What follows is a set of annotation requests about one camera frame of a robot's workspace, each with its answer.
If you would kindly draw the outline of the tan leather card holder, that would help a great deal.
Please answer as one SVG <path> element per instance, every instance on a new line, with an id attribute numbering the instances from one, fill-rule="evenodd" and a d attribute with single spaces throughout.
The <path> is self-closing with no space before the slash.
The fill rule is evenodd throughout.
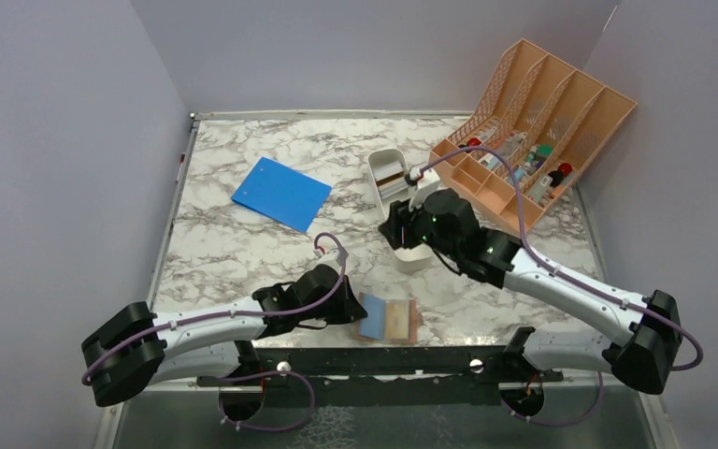
<path id="1" fill-rule="evenodd" d="M 393 345 L 414 345 L 417 342 L 420 314 L 415 300 L 383 299 L 362 294 L 359 302 L 367 316 L 357 322 L 355 338 Z"/>

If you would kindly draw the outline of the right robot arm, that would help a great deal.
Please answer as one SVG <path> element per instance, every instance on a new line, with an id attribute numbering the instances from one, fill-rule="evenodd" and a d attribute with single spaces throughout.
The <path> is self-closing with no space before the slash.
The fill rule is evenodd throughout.
<path id="1" fill-rule="evenodd" d="M 589 332 L 533 331 L 502 355 L 502 368 L 523 381 L 537 370 L 607 372 L 646 394 L 664 392 L 682 345 L 677 300 L 655 290 L 645 297 L 604 284 L 548 260 L 523 241 L 479 223 L 471 204 L 451 189 L 417 207 L 390 204 L 379 232 L 392 249 L 428 246 L 469 279 L 522 293 L 563 311 Z"/>

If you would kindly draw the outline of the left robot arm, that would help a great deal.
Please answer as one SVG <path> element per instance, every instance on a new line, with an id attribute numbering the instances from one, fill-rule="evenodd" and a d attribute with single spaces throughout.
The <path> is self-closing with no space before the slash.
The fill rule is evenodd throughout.
<path id="1" fill-rule="evenodd" d="M 82 344 L 82 382 L 95 402 L 124 402 L 147 386 L 193 377 L 244 384 L 258 371 L 253 342 L 286 334 L 308 320 L 328 326 L 366 318 L 349 278 L 320 264 L 294 282 L 193 312 L 152 312 L 134 302 Z"/>

